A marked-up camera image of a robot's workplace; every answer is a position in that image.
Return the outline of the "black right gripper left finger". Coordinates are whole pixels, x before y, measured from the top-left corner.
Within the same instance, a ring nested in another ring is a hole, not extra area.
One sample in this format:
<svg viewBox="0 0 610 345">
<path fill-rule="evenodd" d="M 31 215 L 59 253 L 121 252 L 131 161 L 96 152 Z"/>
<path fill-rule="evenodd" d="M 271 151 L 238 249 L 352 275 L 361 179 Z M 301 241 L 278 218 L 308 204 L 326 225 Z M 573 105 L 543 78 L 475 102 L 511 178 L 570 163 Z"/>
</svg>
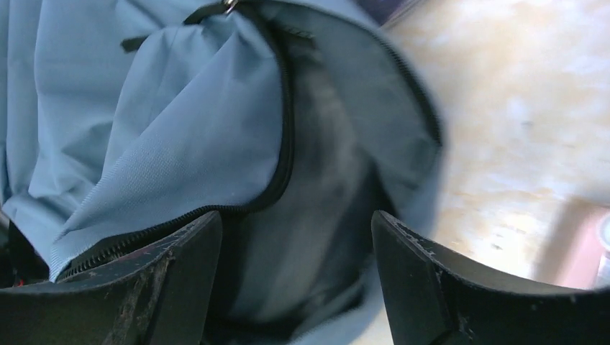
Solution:
<svg viewBox="0 0 610 345">
<path fill-rule="evenodd" d="M 199 344 L 221 242 L 210 212 L 69 280 L 3 289 L 1 342 Z"/>
</svg>

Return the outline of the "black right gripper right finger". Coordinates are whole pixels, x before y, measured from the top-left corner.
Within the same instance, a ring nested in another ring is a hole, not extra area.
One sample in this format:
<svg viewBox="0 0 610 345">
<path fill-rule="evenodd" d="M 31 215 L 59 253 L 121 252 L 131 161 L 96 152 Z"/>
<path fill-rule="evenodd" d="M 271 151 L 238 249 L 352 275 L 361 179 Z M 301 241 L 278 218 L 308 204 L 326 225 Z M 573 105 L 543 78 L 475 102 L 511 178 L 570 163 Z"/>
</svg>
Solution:
<svg viewBox="0 0 610 345">
<path fill-rule="evenodd" d="M 371 222 L 395 344 L 607 344 L 609 289 L 517 277 L 424 238 L 384 211 Z"/>
</svg>

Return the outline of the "blue grey backpack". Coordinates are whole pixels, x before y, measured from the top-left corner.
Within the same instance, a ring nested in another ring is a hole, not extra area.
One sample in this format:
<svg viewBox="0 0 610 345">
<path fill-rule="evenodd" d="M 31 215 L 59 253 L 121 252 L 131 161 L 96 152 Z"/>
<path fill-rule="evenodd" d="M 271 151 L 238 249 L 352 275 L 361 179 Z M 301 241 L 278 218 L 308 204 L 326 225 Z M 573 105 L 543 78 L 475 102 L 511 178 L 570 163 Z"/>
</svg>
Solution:
<svg viewBox="0 0 610 345">
<path fill-rule="evenodd" d="M 1 291 L 217 212 L 199 344 L 351 344 L 381 308 L 373 212 L 426 231 L 441 152 L 351 1 L 1 3 Z"/>
</svg>

